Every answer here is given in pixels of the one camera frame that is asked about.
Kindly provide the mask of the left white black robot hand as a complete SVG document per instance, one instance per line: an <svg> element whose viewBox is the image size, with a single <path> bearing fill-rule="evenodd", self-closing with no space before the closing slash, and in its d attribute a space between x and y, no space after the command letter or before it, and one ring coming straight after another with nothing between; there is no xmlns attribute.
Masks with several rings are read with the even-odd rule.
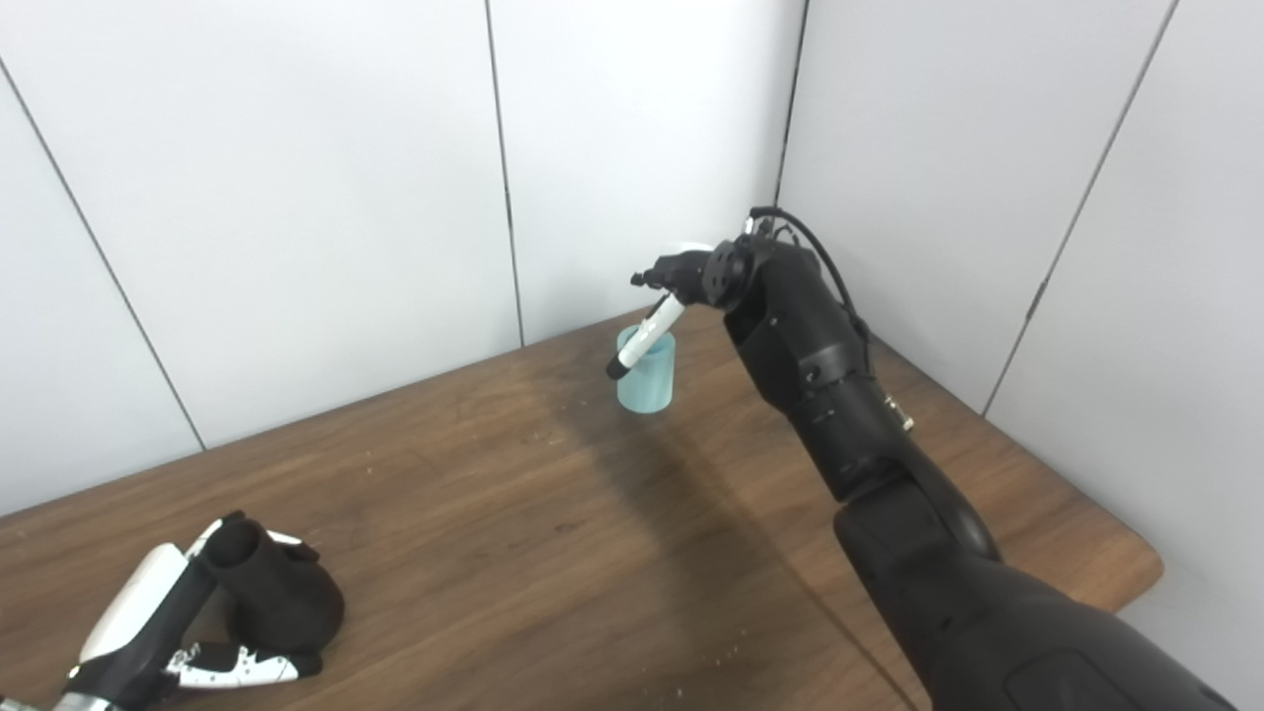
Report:
<svg viewBox="0 0 1264 711"><path fill-rule="evenodd" d="M187 549L154 547L88 634L59 710L149 710L177 691L226 691L316 676L345 598L298 536L246 512Z"/></svg>

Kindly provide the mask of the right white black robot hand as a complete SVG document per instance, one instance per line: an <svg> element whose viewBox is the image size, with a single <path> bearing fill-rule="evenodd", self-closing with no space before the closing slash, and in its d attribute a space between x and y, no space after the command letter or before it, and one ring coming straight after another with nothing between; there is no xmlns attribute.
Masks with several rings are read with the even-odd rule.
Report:
<svg viewBox="0 0 1264 711"><path fill-rule="evenodd" d="M713 252L714 248L710 245L688 243L685 249L675 256L660 256L648 269L631 276L632 286L660 288L664 297L656 301L633 329L628 342L617 348L616 356L605 366L605 376L613 381L628 376L648 356L653 345L664 342L686 307L699 304L715 306L714 295L707 287L705 280L707 264Z"/></svg>

